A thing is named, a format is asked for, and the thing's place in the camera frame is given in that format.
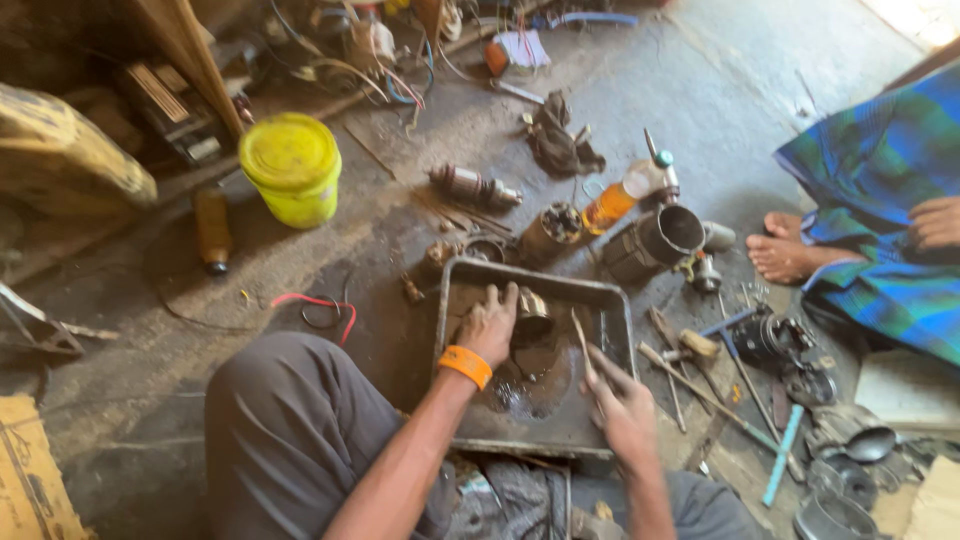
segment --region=orange wristband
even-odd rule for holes
[[[470,377],[470,380],[477,383],[480,390],[483,390],[493,377],[493,370],[480,355],[459,345],[448,346],[440,356],[437,365],[455,369]]]

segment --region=concrete floor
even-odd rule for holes
[[[824,114],[874,95],[922,57],[856,0],[678,0],[662,12],[618,8],[638,12],[644,22],[635,29],[597,26],[590,33],[544,35],[554,65],[527,88],[566,91],[571,129],[589,123],[594,148],[607,158],[607,172],[597,175],[601,183],[615,181],[646,154],[642,129],[648,127],[659,147],[676,157],[684,204],[741,235],[759,232],[764,211],[809,209],[797,184],[770,159],[812,121],[800,109]],[[456,59],[478,61],[474,50]],[[451,160],[520,185],[526,203],[502,217],[517,232],[547,202],[572,197],[578,206],[587,203],[583,178],[550,179],[516,136],[520,115],[533,109],[529,104],[446,72],[427,105],[409,140],[402,130],[408,110],[361,105],[329,122],[344,157],[340,207],[316,230],[285,228],[249,184],[229,183],[236,253],[221,281],[208,280],[197,266],[192,215],[183,203],[21,287],[62,320],[123,333],[114,343],[90,343],[86,356],[58,367],[46,403],[47,433],[71,500],[101,538],[208,535],[203,403],[172,394],[203,391],[216,366],[262,331],[306,331],[299,307],[270,309],[281,293],[339,296],[352,273],[348,288],[359,317],[345,349],[392,404],[404,410],[416,405],[430,381],[437,294],[428,291],[425,303],[410,307],[397,276],[441,236],[435,216],[411,199],[426,182],[424,169]],[[347,128],[375,143],[396,180]],[[739,284],[753,282],[754,270],[742,248],[720,256],[717,265],[733,312],[743,305]],[[143,267],[160,277],[178,311],[250,330],[217,331],[172,318],[145,283]],[[587,250],[550,271],[597,276]],[[798,312],[795,291],[771,288],[774,307]],[[628,293],[637,339],[658,342],[644,317],[649,306],[663,308],[679,327],[720,320],[715,301],[682,288],[676,275]],[[816,354],[838,359],[841,390],[849,392],[854,353],[829,331],[817,334],[822,347]],[[730,363],[719,362],[718,370],[730,387]],[[640,375],[671,411],[661,375],[645,362]],[[13,364],[2,384],[6,391],[32,392],[36,377],[29,362]],[[740,491],[773,536],[792,537],[790,520],[803,489],[786,480],[777,505],[762,508],[758,500],[772,458],[737,431],[711,427],[685,393],[682,401],[690,433],[679,434],[670,412],[660,416],[664,466],[683,467],[705,436],[718,439],[707,459],[714,475]],[[739,410],[758,422],[749,398]],[[591,506],[604,497],[622,519],[610,472],[609,466],[585,465],[575,500]]]

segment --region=yellow sack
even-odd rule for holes
[[[156,183],[82,114],[0,84],[0,193],[51,215],[109,215],[156,202]]]

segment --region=bare foot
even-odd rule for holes
[[[776,238],[800,241],[800,224],[803,221],[799,215],[790,215],[783,212],[767,212],[763,216],[763,226],[767,232]]]
[[[841,258],[865,257],[852,251],[820,246],[804,246],[782,238],[770,238],[761,234],[747,237],[747,256],[757,272],[768,282],[794,284],[803,282],[824,264]]]

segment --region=bucket lid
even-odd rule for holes
[[[327,126],[299,112],[265,118],[240,139],[240,164],[247,177],[277,191],[312,187],[337,158],[337,142]]]

